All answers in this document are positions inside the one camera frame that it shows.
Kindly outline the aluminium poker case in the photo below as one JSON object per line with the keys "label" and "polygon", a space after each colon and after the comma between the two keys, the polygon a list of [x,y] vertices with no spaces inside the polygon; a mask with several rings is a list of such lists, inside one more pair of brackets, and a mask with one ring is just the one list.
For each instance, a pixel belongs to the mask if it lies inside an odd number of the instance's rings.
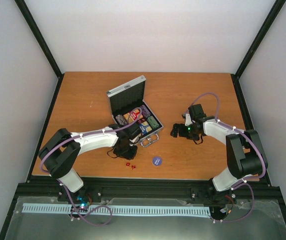
{"label": "aluminium poker case", "polygon": [[136,122],[140,127],[138,143],[146,148],[159,140],[163,124],[144,100],[146,78],[141,75],[107,91],[113,119],[120,125]]}

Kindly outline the green poker chip stack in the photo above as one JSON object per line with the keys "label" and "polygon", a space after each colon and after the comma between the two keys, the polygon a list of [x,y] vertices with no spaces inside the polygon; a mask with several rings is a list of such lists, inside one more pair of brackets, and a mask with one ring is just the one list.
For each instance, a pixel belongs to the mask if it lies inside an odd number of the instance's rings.
{"label": "green poker chip stack", "polygon": [[147,118],[147,122],[153,130],[160,127],[159,123],[157,122],[157,120],[153,116],[149,116]]}

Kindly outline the blue small blind button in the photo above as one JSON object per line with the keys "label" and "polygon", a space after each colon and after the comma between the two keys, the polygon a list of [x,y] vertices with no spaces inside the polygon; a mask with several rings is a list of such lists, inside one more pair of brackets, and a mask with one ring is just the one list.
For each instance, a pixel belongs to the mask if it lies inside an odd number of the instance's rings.
{"label": "blue small blind button", "polygon": [[155,156],[152,159],[152,163],[154,166],[160,166],[162,164],[162,158],[160,156]]}

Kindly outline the purple poker chip stack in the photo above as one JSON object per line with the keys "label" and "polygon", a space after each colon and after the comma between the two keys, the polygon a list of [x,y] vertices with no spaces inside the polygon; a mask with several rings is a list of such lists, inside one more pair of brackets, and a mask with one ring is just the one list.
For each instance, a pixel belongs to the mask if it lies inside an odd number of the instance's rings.
{"label": "purple poker chip stack", "polygon": [[147,107],[145,105],[141,105],[140,108],[142,110],[142,115],[144,118],[148,118],[151,116],[150,111],[147,109]]}

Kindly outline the red playing card deck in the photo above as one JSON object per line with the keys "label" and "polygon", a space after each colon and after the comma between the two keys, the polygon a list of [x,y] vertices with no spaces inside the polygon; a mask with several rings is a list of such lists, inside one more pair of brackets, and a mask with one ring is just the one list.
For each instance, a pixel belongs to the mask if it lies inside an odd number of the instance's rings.
{"label": "red playing card deck", "polygon": [[143,119],[143,115],[141,113],[141,110],[138,108],[136,108],[132,112],[128,112],[128,113],[124,114],[123,116],[126,119],[127,124],[135,121],[136,119],[138,119],[138,120]]}

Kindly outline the blue white poker chip stack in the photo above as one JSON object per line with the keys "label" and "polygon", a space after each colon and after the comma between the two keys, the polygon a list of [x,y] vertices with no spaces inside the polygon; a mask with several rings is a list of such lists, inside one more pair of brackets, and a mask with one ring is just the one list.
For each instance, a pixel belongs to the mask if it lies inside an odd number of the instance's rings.
{"label": "blue white poker chip stack", "polygon": [[127,125],[127,121],[126,121],[126,119],[124,118],[124,116],[123,115],[117,115],[116,117],[115,117],[115,119],[116,119],[116,121],[118,122],[118,124],[120,124],[120,125],[122,125],[122,126],[124,126],[124,125]]}

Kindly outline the blue playing card deck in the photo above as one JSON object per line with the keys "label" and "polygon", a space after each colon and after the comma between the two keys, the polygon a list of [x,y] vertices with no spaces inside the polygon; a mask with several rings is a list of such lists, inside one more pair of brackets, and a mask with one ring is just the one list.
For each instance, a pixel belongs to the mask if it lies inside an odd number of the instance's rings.
{"label": "blue playing card deck", "polygon": [[153,129],[152,127],[148,124],[147,121],[141,122],[139,124],[139,127],[141,129],[142,135],[147,135],[149,132],[151,132]]}

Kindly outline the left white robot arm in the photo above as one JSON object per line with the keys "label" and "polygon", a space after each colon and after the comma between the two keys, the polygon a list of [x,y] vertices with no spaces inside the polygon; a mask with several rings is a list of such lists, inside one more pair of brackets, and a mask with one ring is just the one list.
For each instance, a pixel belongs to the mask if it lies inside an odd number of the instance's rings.
{"label": "left white robot arm", "polygon": [[99,130],[79,133],[61,128],[39,151],[40,169],[67,187],[75,201],[82,201],[86,198],[87,189],[73,169],[76,158],[88,151],[111,148],[112,158],[132,160],[141,135],[142,131],[136,123],[126,126],[110,124]]}

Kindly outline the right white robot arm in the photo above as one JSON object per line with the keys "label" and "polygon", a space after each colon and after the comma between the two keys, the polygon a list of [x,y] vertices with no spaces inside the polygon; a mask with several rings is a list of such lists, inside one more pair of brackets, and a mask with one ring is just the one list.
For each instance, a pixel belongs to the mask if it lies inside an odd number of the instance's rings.
{"label": "right white robot arm", "polygon": [[226,146],[227,167],[213,177],[217,192],[233,190],[255,177],[264,177],[268,167],[264,149],[255,130],[240,130],[214,116],[207,116],[201,104],[190,106],[182,115],[184,123],[173,125],[170,135],[203,143],[203,137],[212,137]]}

